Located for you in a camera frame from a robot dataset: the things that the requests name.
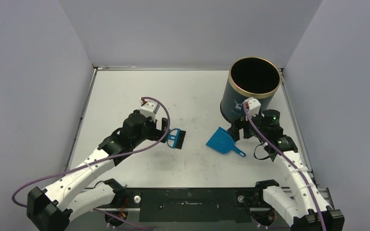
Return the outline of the blue plastic dustpan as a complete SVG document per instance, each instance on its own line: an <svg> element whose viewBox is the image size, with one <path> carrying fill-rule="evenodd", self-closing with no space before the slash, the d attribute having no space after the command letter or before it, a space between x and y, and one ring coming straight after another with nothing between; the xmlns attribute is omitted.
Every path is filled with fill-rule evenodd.
<svg viewBox="0 0 370 231"><path fill-rule="evenodd" d="M222 127L219 127L210 139L206 142L206 145L220 154L228 154L234 152L241 157L246 157L246 153L235 146L236 142L232 136Z"/></svg>

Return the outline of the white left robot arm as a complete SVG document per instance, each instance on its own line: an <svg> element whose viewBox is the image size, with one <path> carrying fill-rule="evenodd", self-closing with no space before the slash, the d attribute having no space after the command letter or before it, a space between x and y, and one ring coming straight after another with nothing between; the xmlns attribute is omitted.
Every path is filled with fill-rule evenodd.
<svg viewBox="0 0 370 231"><path fill-rule="evenodd" d="M126 197L125 188L114 179L94 189L85 188L103 173L111 170L143 141L165 142L169 120L163 118L157 129L155 114L133 111L122 127L106 137L77 171L65 174L58 181L27 195L26 215L40 231L64 231L72 220L99 206L119 207Z"/></svg>

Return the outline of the blue hand brush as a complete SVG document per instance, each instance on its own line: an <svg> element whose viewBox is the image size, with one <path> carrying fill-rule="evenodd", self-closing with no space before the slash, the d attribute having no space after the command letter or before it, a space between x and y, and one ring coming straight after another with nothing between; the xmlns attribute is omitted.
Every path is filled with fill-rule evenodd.
<svg viewBox="0 0 370 231"><path fill-rule="evenodd" d="M167 135L167 145L173 149L182 149L184 140L186 136L186 131L179 128L172 129Z"/></svg>

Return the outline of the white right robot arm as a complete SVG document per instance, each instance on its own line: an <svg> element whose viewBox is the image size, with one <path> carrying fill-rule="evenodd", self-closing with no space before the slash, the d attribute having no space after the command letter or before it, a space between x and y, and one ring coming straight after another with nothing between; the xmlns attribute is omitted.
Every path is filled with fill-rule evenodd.
<svg viewBox="0 0 370 231"><path fill-rule="evenodd" d="M291 231L341 231L345 222L343 213L333 208L310 177L295 142L280 126L280 112L270 109L256 113L244 109L244 113L232 123L230 134L238 141L237 133L242 129L244 139L256 137L266 145L269 159L281 171L292 193L292 197L286 195L275 181L261 181L256 183L261 188L254 191L254 202L258 206L270 205Z"/></svg>

